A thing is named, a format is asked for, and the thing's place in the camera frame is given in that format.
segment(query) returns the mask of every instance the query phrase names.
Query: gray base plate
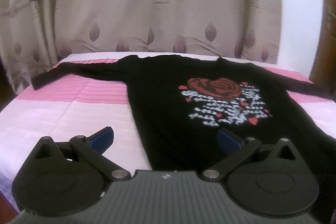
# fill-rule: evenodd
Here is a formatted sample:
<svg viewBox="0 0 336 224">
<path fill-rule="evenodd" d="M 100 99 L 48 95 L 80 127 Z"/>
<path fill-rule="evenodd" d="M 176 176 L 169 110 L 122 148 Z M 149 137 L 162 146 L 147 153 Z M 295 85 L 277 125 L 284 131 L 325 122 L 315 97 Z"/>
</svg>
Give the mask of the gray base plate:
<svg viewBox="0 0 336 224">
<path fill-rule="evenodd" d="M 101 200 L 70 216 L 40 217 L 22 211 L 13 224 L 318 224 L 308 214 L 288 219 L 256 216 L 234 203 L 223 187 L 195 172 L 137 171 L 113 182 Z"/>
</svg>

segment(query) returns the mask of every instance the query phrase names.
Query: shirt sleeve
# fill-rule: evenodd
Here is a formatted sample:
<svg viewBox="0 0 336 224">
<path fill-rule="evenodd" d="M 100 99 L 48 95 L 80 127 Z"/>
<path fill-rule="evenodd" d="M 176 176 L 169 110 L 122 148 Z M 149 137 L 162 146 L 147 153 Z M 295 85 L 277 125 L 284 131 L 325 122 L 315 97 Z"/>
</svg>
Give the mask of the shirt sleeve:
<svg viewBox="0 0 336 224">
<path fill-rule="evenodd" d="M 80 64 L 64 62 L 60 63 L 56 68 L 34 77 L 31 80 L 31 83 L 34 90 L 38 90 L 67 74 L 74 74 L 97 80 L 126 82 L 128 73 L 130 73 L 130 68 L 138 67 L 134 62 L 138 62 L 138 57 L 134 55 L 122 58 L 116 63 Z"/>
<path fill-rule="evenodd" d="M 253 65 L 253 68 L 259 71 L 260 75 L 262 76 L 262 78 L 264 78 L 265 81 L 273 83 L 274 85 L 281 85 L 284 89 L 288 91 L 297 92 L 305 95 L 318 96 L 326 99 L 332 99 L 331 95 L 329 95 L 316 84 L 299 81 L 293 78 L 279 75 L 256 65 Z"/>
</svg>

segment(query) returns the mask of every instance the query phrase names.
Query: metal screw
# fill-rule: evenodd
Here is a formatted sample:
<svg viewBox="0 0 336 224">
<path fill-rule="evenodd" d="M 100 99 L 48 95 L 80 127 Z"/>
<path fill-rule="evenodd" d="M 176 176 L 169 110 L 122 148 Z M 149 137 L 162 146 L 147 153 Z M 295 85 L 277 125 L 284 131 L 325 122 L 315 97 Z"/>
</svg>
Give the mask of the metal screw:
<svg viewBox="0 0 336 224">
<path fill-rule="evenodd" d="M 128 175 L 128 172 L 126 170 L 114 170 L 111 173 L 112 177 L 116 178 L 116 179 L 123 179 L 124 177 L 126 177 Z"/>
<path fill-rule="evenodd" d="M 219 177 L 219 172 L 216 170 L 206 170 L 203 172 L 206 178 L 215 179 Z"/>
</svg>

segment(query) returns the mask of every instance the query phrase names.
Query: rose graphic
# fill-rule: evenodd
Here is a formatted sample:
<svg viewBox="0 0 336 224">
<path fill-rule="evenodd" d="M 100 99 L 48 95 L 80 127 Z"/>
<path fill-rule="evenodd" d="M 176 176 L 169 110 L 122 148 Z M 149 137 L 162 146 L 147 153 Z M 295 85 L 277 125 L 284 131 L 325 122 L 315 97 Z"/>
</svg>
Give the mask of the rose graphic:
<svg viewBox="0 0 336 224">
<path fill-rule="evenodd" d="M 214 81 L 205 78 L 191 78 L 188 86 L 194 91 L 226 102 L 239 97 L 242 93 L 239 85 L 226 78 Z"/>
</svg>

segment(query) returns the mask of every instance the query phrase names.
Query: curtain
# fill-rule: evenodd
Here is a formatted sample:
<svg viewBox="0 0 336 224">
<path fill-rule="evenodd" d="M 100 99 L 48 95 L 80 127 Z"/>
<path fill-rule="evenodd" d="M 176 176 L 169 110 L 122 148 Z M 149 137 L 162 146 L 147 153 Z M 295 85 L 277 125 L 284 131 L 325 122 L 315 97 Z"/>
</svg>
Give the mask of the curtain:
<svg viewBox="0 0 336 224">
<path fill-rule="evenodd" d="M 18 94 L 71 53 L 186 52 L 276 63 L 281 0 L 0 0 Z"/>
</svg>

